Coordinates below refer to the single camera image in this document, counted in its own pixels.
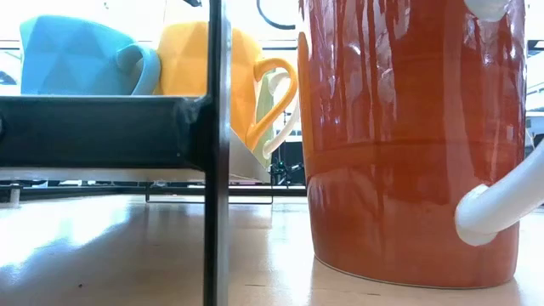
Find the black partition wall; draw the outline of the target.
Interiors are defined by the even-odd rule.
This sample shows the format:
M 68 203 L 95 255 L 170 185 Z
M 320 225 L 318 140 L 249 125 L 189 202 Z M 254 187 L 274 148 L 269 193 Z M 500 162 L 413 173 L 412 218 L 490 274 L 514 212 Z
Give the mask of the black partition wall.
M 290 184 L 306 185 L 301 142 L 284 142 L 273 154 L 274 162 L 290 169 Z

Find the wooden shelf rack black frame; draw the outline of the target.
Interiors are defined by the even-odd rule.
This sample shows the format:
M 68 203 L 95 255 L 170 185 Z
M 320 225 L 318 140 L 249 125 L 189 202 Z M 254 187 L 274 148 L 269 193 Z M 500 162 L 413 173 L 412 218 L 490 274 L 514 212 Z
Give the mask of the wooden shelf rack black frame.
M 206 91 L 190 96 L 0 96 L 0 180 L 205 183 L 203 306 L 228 306 L 234 40 L 209 0 Z

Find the blue faceted mug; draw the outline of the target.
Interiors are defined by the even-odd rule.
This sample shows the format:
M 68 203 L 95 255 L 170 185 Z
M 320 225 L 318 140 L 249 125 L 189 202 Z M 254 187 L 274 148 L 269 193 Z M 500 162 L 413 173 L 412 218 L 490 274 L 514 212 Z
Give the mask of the blue faceted mug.
M 24 95 L 150 95 L 156 51 L 100 23 L 38 15 L 20 24 Z

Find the red mug white handle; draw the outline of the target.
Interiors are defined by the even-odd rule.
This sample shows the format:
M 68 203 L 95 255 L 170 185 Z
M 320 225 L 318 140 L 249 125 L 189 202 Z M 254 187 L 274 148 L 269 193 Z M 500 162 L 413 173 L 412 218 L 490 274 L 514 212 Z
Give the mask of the red mug white handle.
M 524 154 L 525 0 L 298 0 L 314 255 L 374 281 L 509 282 L 516 217 L 544 201 Z

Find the pale green mug white handle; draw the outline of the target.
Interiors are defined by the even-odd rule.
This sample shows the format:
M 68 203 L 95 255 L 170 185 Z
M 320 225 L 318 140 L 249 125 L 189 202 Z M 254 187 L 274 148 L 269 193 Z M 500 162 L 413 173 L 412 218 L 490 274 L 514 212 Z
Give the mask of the pale green mug white handle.
M 290 77 L 286 71 L 271 71 L 263 77 L 258 94 L 257 121 L 260 121 L 275 105 L 279 104 L 283 93 L 289 88 L 289 84 Z M 282 110 L 280 115 L 275 118 L 275 121 L 278 121 L 285 112 L 288 113 L 286 122 L 282 122 L 279 127 L 275 127 L 274 123 L 268 127 L 253 150 L 253 154 L 266 170 L 269 170 L 271 166 L 273 152 L 289 139 L 293 131 L 300 130 L 298 123 L 300 107 L 297 94 L 286 110 Z

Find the yellow faceted mug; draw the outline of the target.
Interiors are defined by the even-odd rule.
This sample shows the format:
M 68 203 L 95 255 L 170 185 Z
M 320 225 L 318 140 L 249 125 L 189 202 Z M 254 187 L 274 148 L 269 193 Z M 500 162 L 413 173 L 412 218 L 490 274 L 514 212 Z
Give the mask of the yellow faceted mug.
M 264 132 L 293 101 L 298 90 L 296 70 L 286 60 L 264 58 L 258 42 L 233 29 L 231 35 L 230 125 L 249 150 L 254 150 Z M 207 92 L 208 23 L 193 21 L 167 26 L 157 54 L 161 76 L 157 92 L 164 95 L 201 96 Z M 257 119 L 256 86 L 264 74 L 275 68 L 286 70 L 289 88 L 277 105 Z

